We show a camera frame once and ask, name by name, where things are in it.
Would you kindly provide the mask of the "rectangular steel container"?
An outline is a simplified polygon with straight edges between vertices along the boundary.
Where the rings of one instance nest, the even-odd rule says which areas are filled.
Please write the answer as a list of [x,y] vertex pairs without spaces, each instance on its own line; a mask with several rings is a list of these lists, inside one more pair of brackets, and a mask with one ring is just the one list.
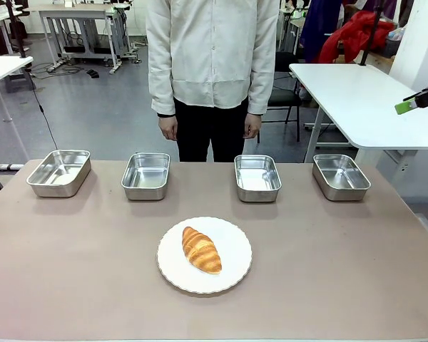
[[87,150],[54,150],[28,176],[26,183],[38,197],[69,198],[91,171]]
[[282,187],[275,161],[267,155],[238,155],[234,160],[238,198],[242,202],[272,203]]
[[170,156],[137,152],[131,155],[121,185],[130,201],[162,200],[168,187]]
[[325,198],[332,202],[362,201],[371,187],[363,171],[347,155],[315,155],[312,174]]

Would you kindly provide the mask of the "person's left hand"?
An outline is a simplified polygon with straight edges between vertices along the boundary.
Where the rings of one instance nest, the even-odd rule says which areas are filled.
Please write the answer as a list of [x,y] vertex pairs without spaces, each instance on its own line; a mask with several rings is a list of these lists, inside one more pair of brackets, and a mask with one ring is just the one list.
[[244,139],[253,139],[260,132],[262,117],[260,115],[248,113],[245,117]]

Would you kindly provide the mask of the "person's right hand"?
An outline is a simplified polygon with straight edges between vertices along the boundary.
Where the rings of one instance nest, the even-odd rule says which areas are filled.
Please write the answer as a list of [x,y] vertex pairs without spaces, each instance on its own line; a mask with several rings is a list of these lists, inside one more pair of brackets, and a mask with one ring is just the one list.
[[166,140],[177,140],[178,121],[174,115],[168,117],[160,117],[158,119],[158,125],[160,131],[163,134],[163,137]]

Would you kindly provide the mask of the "white side table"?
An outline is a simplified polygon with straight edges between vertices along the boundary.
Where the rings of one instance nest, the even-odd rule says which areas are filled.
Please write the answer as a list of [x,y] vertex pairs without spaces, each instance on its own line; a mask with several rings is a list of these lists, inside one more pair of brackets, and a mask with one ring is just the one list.
[[294,63],[290,70],[319,105],[305,162],[328,116],[349,143],[366,150],[428,150],[428,107],[399,115],[412,90],[373,66]]

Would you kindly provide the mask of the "red jacket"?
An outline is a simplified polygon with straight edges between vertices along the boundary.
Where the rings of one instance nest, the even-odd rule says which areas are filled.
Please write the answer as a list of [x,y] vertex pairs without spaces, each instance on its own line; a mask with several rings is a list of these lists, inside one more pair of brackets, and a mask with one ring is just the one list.
[[[345,63],[353,62],[360,51],[366,49],[374,18],[374,12],[357,12],[346,24],[336,30],[336,32],[326,40],[317,62],[334,63],[341,54],[338,49],[339,43],[343,46]],[[394,28],[395,25],[392,22],[379,20],[371,50],[378,51],[384,48],[388,34],[393,31]]]

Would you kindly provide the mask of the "blue hanging garment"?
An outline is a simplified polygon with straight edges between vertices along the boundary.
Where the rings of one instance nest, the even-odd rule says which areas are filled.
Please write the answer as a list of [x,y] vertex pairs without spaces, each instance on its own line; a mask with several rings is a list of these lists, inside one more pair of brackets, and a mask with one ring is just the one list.
[[342,0],[311,0],[300,36],[306,63],[315,63],[328,36],[337,30]]

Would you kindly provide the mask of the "black folding chair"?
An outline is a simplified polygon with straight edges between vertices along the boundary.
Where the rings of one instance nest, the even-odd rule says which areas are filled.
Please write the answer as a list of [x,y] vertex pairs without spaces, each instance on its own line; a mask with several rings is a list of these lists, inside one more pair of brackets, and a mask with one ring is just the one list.
[[[296,55],[291,52],[278,51],[275,54],[275,72],[287,73],[290,76],[290,64],[299,63]],[[300,142],[300,106],[302,100],[299,96],[300,84],[295,81],[293,88],[274,87],[268,101],[268,110],[287,110],[283,120],[263,120],[262,123],[288,123],[295,124],[296,142]]]

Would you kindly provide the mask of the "person's black trousers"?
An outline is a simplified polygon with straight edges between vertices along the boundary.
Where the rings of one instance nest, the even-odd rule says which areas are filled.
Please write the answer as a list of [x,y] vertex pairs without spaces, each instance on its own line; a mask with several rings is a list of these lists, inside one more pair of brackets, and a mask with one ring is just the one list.
[[229,109],[186,105],[176,100],[179,160],[205,162],[211,147],[215,162],[232,162],[243,153],[247,114],[247,100]]

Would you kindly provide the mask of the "person's cream shirt torso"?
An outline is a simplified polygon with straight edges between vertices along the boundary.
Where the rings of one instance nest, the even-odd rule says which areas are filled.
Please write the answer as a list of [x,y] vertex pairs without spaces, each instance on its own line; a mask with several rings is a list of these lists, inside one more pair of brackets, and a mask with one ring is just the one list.
[[175,101],[248,113],[268,107],[280,0],[148,0],[148,84],[152,109]]

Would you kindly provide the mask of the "white scalloped plate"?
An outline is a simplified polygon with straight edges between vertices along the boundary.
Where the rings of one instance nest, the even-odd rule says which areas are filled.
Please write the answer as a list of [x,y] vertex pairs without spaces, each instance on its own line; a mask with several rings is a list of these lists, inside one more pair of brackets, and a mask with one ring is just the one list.
[[[197,269],[183,252],[183,230],[194,228],[214,243],[222,264],[219,274]],[[193,217],[171,227],[157,249],[157,264],[164,278],[175,287],[194,294],[215,294],[238,284],[248,273],[253,252],[245,233],[217,217]]]

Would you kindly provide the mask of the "golden brown croissant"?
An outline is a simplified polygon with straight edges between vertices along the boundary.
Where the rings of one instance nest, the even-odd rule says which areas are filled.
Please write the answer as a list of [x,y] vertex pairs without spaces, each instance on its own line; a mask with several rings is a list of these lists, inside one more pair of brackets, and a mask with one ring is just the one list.
[[182,248],[188,262],[207,274],[219,274],[222,264],[213,241],[192,227],[182,233]]

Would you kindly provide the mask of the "white desk with pole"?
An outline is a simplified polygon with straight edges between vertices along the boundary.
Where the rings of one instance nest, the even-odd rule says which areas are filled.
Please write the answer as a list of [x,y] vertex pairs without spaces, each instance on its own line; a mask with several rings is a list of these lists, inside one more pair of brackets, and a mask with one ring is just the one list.
[[[4,79],[6,76],[10,76],[13,72],[17,71],[20,68],[23,68],[30,64],[34,59],[29,57],[18,57],[18,56],[0,56],[0,80]],[[14,142],[17,143],[17,150],[21,153],[25,162],[29,160],[29,155],[24,147],[22,139],[19,135],[18,130],[11,118],[4,99],[1,95],[0,91],[0,111],[1,111],[1,119],[4,123],[8,125],[11,129],[12,136],[14,137]]]

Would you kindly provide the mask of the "grey workbench with frame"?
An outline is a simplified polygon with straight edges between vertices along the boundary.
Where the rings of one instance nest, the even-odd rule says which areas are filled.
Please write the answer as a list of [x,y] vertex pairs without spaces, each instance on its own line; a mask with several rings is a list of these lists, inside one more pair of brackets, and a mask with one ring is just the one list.
[[52,58],[50,73],[73,60],[102,60],[114,74],[124,60],[141,61],[128,34],[131,7],[132,0],[53,0],[24,11],[40,18]]

